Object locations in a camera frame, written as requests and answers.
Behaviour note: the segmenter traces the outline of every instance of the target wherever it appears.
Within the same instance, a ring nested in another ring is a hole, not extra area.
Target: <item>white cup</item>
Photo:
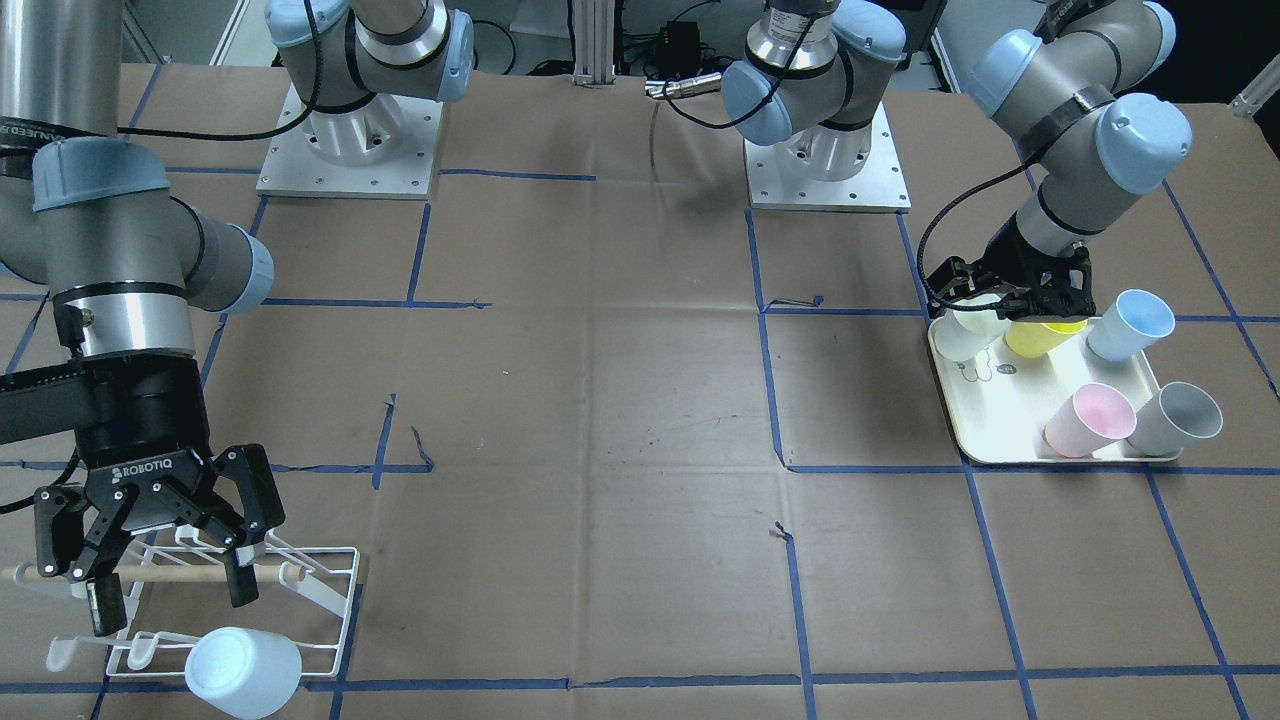
[[[1133,434],[1137,416],[1129,398],[1103,383],[1088,383],[1071,393],[1044,425],[1044,442],[1064,457],[1084,457]]]
[[[987,293],[960,300],[956,305],[988,305],[998,300],[998,295]],[[954,363],[964,363],[982,352],[988,345],[1000,340],[1012,324],[1009,320],[1001,320],[995,310],[977,313],[947,310],[934,323],[937,329],[933,331],[933,347],[938,355]]]
[[[239,720],[284,707],[302,679],[302,653],[289,638],[247,628],[218,628],[191,648],[187,687]]]
[[[1126,290],[1084,340],[1094,355],[1119,363],[1169,337],[1174,324],[1174,311],[1164,300],[1146,290]]]
[[[1142,410],[1129,445],[1143,455],[1175,455],[1188,445],[1222,432],[1222,410],[1190,383],[1169,383]]]

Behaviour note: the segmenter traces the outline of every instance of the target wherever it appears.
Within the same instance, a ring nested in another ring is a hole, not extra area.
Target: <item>black cable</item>
[[[504,74],[504,76],[506,76],[506,74],[511,74],[511,69],[516,67],[516,53],[518,53],[518,51],[516,50],[516,38],[515,38],[515,37],[512,37],[512,35],[511,35],[509,32],[507,32],[507,28],[502,27],[500,24],[498,24],[498,23],[495,23],[495,22],[493,22],[493,20],[471,20],[471,22],[472,22],[472,23],[475,23],[475,24],[477,24],[477,26],[489,26],[489,27],[495,27],[495,28],[498,28],[499,31],[502,31],[502,33],[503,33],[503,35],[506,35],[506,36],[507,36],[507,42],[509,42],[509,44],[511,44],[511,61],[509,61],[509,63],[507,63],[507,69],[506,69],[506,70],[502,70],[502,74]],[[476,64],[479,65],[479,64],[480,64],[480,61],[479,61],[479,60],[476,60]]]
[[[1011,177],[1027,172],[1027,169],[1034,164],[1036,160],[1029,159],[1021,165],[1014,168],[1012,170],[993,177],[984,183],[970,187],[969,190],[961,192],[959,197],[956,197],[951,202],[947,202],[947,205],[942,210],[938,210],[938,214],[934,215],[932,220],[929,220],[928,227],[924,228],[924,234],[920,236],[920,245],[915,249],[915,277],[920,278],[920,284],[924,286],[924,292],[928,295],[929,302],[938,305],[940,307],[946,307],[948,310],[959,310],[964,313],[978,313],[980,310],[1000,310],[1004,307],[1004,301],[988,302],[987,305],[956,305],[955,302],[951,302],[950,300],[946,300],[945,297],[934,292],[933,287],[929,286],[928,278],[924,275],[924,246],[928,245],[929,236],[933,234],[933,229],[938,227],[938,223],[942,222],[942,218],[945,218],[947,213],[954,210],[956,205],[960,205],[965,200],[973,197],[974,195],[978,195],[979,192],[989,187],[995,187]]]
[[[297,118],[283,126],[268,131],[268,132],[255,132],[247,135],[216,135],[207,132],[186,132],[186,131],[172,131],[172,129],[151,129],[151,128],[115,128],[115,132],[125,135],[142,135],[148,137],[178,137],[182,140],[210,140],[215,142],[244,142],[251,140],[266,140],[270,137],[276,137],[284,135],[291,129],[302,124],[302,120],[311,115],[315,109],[316,102],[320,101],[320,76],[324,74],[324,54],[320,51],[320,27],[316,24],[315,10],[311,8],[311,0],[302,0],[302,6],[307,12],[307,27],[311,29],[311,45],[316,51],[316,68],[315,68],[315,81],[311,83],[311,99],[305,101],[303,109],[298,113]]]
[[[691,8],[685,8],[684,10],[681,10],[681,13],[678,15],[676,15],[675,18],[671,18],[671,22],[676,22],[680,18],[687,15],[690,13],[690,10],[696,10],[698,8],[701,8],[703,5],[710,5],[712,3],[719,3],[719,0],[703,0],[701,3],[699,3],[699,4],[696,4],[696,5],[691,6]]]
[[[804,38],[809,36],[809,28],[813,27],[813,23],[817,22],[817,19],[818,18],[809,18],[805,22],[804,29],[800,31],[800,38],[796,40],[795,47],[792,47],[791,49],[791,54],[787,55],[787,61],[782,64],[782,72],[780,72],[778,77],[774,78],[773,86],[769,87],[769,92],[767,92],[764,95],[764,97],[759,102],[755,104],[755,108],[751,108],[750,110],[748,110],[748,113],[745,115],[742,115],[741,118],[735,118],[735,119],[732,119],[732,120],[730,120],[727,123],[708,123],[707,120],[704,120],[701,118],[695,118],[694,115],[690,115],[689,113],[681,110],[676,105],[676,101],[671,99],[671,95],[667,94],[667,88],[671,86],[671,82],[672,82],[669,79],[666,83],[663,83],[663,86],[662,86],[662,97],[663,97],[663,100],[666,100],[667,105],[671,105],[671,109],[675,110],[676,114],[680,115],[681,118],[685,118],[686,120],[690,120],[692,123],[696,123],[696,124],[699,124],[699,126],[701,126],[704,128],[709,128],[709,129],[727,129],[727,128],[731,128],[731,127],[740,126],[740,124],[745,123],[746,120],[750,120],[751,118],[754,118],[756,115],[756,113],[759,113],[760,110],[763,110],[764,106],[768,105],[773,100],[774,95],[777,95],[778,87],[782,86],[782,81],[787,77],[787,70],[791,69],[791,63],[794,63],[795,59],[796,59],[796,55],[800,54],[800,46],[804,45]]]
[[[76,474],[76,468],[79,468],[79,452],[73,450],[70,460],[67,461],[67,466],[63,468],[63,471],[61,471],[61,474],[58,475],[58,479],[55,479],[54,482],[49,483],[50,487],[52,487],[52,486],[60,486],[60,484],[65,483],[67,480],[72,479],[72,475]],[[10,512],[17,512],[19,510],[31,507],[35,503],[36,503],[36,497],[35,496],[28,496],[28,497],[24,497],[22,500],[18,500],[15,502],[10,502],[8,505],[0,505],[0,515],[8,515]]]

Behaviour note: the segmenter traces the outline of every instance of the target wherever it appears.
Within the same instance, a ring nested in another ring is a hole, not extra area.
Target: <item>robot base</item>
[[[271,149],[257,178],[260,195],[282,197],[370,197],[430,200],[444,105],[434,100],[396,96],[410,135],[397,154],[372,165],[338,165],[316,154],[302,128],[271,138]],[[280,110],[287,123],[302,109],[289,87]]]
[[[760,210],[835,210],[893,213],[911,206],[884,106],[872,120],[872,150],[861,172],[845,181],[819,181],[787,168],[773,146],[744,141],[751,208]]]

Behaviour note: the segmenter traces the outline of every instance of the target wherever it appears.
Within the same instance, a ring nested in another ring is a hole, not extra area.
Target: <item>gray cup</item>
[[[1143,455],[1175,455],[1188,445],[1222,432],[1222,410],[1190,383],[1169,383],[1138,410],[1129,445]]]

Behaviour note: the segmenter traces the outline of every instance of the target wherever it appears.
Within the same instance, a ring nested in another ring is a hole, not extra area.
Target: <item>white tray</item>
[[[1096,322],[1091,319],[1084,332],[1041,357],[1023,357],[1009,350],[1001,338],[966,363],[938,355],[933,346],[937,323],[932,323],[929,354],[960,450],[974,462],[987,465],[1164,462],[1178,459],[1178,455],[1143,455],[1124,441],[1084,457],[1062,457],[1044,442],[1044,424],[1085,383],[1106,383],[1119,389],[1134,410],[1146,405],[1160,389],[1144,354],[1139,352],[1123,363],[1108,363],[1085,346],[1084,337]]]

